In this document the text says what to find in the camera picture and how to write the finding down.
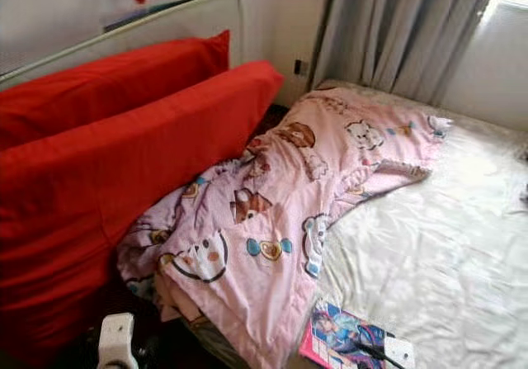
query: comic book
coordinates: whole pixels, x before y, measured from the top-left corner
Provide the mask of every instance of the comic book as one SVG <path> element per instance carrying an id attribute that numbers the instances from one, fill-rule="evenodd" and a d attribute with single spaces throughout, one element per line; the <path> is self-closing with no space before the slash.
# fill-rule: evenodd
<path id="1" fill-rule="evenodd" d="M 374 359 L 356 344 L 384 351 L 383 329 L 318 300 L 304 331 L 299 353 L 329 369 L 385 369 L 385 361 Z"/>

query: gray curtain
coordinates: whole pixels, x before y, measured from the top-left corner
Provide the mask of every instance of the gray curtain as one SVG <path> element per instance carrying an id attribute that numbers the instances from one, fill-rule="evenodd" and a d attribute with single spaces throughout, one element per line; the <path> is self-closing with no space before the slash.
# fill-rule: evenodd
<path id="1" fill-rule="evenodd" d="M 313 71 L 437 104 L 489 0 L 331 0 Z"/>

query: pink blanket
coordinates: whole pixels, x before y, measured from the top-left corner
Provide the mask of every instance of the pink blanket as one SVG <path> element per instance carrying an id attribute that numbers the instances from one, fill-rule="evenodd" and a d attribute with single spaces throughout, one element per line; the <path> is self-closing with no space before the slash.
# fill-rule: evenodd
<path id="1" fill-rule="evenodd" d="M 145 212 L 118 249 L 121 275 L 163 319 L 201 311 L 251 367 L 281 367 L 310 310 L 328 226 L 423 179 L 449 124 L 345 88 L 311 92 L 240 159 Z"/>

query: bed headboard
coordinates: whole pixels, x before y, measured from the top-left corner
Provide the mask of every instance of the bed headboard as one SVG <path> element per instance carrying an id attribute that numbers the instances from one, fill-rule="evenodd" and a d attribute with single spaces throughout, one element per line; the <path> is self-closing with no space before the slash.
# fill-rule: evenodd
<path id="1" fill-rule="evenodd" d="M 141 18 L 0 76 L 0 91 L 62 69 L 112 54 L 190 36 L 210 37 L 231 31 L 229 64 L 243 62 L 243 15 L 240 0 L 191 0 Z"/>

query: red pillow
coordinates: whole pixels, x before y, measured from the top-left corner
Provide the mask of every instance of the red pillow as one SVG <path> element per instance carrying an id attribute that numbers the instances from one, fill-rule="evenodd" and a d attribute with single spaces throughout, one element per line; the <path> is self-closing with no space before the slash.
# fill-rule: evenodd
<path id="1" fill-rule="evenodd" d="M 150 45 L 23 83 L 0 92 L 0 150 L 134 109 L 228 66 L 225 31 Z"/>
<path id="2" fill-rule="evenodd" d="M 0 154 L 0 348 L 42 363 L 85 330 L 111 251 L 158 198 L 240 155 L 282 77 L 245 64 Z"/>

